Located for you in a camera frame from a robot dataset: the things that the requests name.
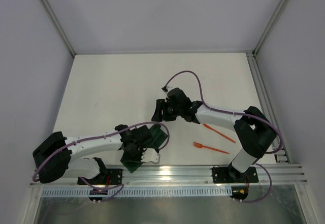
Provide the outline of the dark green cloth napkin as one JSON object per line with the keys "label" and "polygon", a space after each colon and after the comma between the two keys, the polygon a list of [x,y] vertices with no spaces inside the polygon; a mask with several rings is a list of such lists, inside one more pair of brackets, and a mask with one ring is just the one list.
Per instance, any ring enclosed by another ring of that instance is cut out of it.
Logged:
{"label": "dark green cloth napkin", "polygon": [[[161,129],[161,126],[158,124],[154,124],[150,128],[148,128],[147,125],[143,125],[138,128],[129,129],[125,132],[120,133],[120,135],[122,143],[127,141],[133,141],[138,145],[147,146],[147,148],[153,148],[157,152],[159,152],[159,148],[168,138],[168,135]],[[138,162],[122,164],[128,169],[130,173],[133,173],[143,163]]]}

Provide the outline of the orange plastic knife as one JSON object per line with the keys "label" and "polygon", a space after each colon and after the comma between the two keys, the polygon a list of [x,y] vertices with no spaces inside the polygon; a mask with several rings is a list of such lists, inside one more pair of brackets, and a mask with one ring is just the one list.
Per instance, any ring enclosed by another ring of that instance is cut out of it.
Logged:
{"label": "orange plastic knife", "polygon": [[207,128],[207,129],[209,129],[209,130],[211,130],[211,131],[213,131],[213,132],[219,134],[220,136],[224,137],[225,139],[227,139],[227,140],[229,140],[229,141],[231,141],[231,142],[233,142],[233,143],[236,142],[236,141],[233,140],[232,138],[228,137],[227,135],[225,135],[225,134],[219,132],[218,130],[212,128],[211,126],[209,126],[209,125],[207,125],[207,124],[205,124],[205,123],[203,124],[203,126],[204,126],[205,128]]}

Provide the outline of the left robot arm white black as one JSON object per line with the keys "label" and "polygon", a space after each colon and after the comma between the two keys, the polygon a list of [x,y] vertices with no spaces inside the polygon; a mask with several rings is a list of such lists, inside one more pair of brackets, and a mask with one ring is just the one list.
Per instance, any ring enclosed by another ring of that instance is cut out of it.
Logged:
{"label": "left robot arm white black", "polygon": [[104,151],[122,151],[122,163],[131,164],[130,170],[142,162],[143,153],[154,149],[153,127],[145,123],[133,126],[120,124],[102,134],[65,137],[61,131],[48,136],[32,153],[36,170],[33,182],[47,184],[61,177],[76,178],[100,184],[108,175],[104,161],[93,157]]}

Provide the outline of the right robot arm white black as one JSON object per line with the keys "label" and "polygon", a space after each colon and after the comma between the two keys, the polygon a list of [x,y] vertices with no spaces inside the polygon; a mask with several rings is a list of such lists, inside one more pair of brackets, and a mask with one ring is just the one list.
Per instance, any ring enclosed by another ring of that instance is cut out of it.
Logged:
{"label": "right robot arm white black", "polygon": [[241,144],[240,151],[226,168],[233,182],[246,179],[247,170],[266,153],[277,133],[264,114],[254,106],[244,111],[226,112],[202,101],[191,101],[180,88],[163,88],[165,99],[156,100],[152,121],[175,121],[178,117],[196,124],[215,125],[232,130]]}

